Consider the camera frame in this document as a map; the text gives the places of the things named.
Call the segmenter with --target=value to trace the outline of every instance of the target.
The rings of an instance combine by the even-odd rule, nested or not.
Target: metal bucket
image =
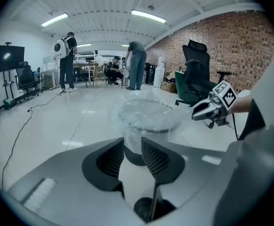
[[[121,85],[127,86],[128,85],[128,78],[121,78]]]

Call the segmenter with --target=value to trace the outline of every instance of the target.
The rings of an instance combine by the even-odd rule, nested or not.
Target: black screen
[[[22,67],[24,47],[0,45],[0,72]]]

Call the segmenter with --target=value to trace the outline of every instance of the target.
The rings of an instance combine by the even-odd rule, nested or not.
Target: man wearing backpack
[[[78,88],[75,88],[73,84],[73,58],[74,54],[77,54],[77,43],[76,39],[74,38],[74,33],[69,32],[64,40],[66,39],[68,39],[66,42],[68,43],[70,53],[60,61],[60,85],[62,88],[61,93],[78,90]],[[66,80],[69,84],[69,89],[67,90],[65,87],[65,74]]]

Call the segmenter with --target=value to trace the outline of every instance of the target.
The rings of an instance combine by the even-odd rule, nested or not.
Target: brick wall
[[[146,50],[147,62],[156,65],[159,56],[166,61],[166,73],[186,69],[182,45],[189,40],[204,43],[210,54],[210,80],[216,71],[226,76],[237,92],[251,89],[274,56],[274,28],[262,12],[231,12],[190,24]]]

